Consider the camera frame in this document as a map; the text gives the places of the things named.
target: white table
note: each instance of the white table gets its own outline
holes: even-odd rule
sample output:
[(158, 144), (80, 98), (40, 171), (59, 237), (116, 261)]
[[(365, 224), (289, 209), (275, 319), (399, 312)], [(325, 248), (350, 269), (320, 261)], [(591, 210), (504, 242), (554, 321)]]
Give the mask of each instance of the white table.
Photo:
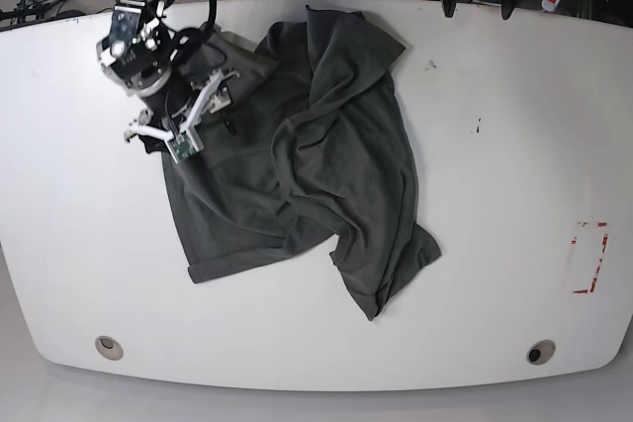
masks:
[[(219, 24), (257, 42), (276, 21), (303, 20), (306, 3), (223, 2)], [(21, 29), (0, 35), (0, 241), (42, 355), (294, 390), (484, 384), (611, 361), (633, 313), (633, 33), (523, 11), (504, 22), (477, 6), (445, 19), (430, 2), (308, 3), (363, 10), (407, 45), (394, 76), (418, 222), (444, 256), (374, 322), (331, 265), (335, 238), (193, 285), (159, 157), (122, 140), (140, 101), (96, 62), (109, 15)], [(205, 16), (178, 6), (168, 23)], [(95, 350), (100, 335), (123, 345), (120, 361)], [(529, 365), (546, 339), (554, 357)]]

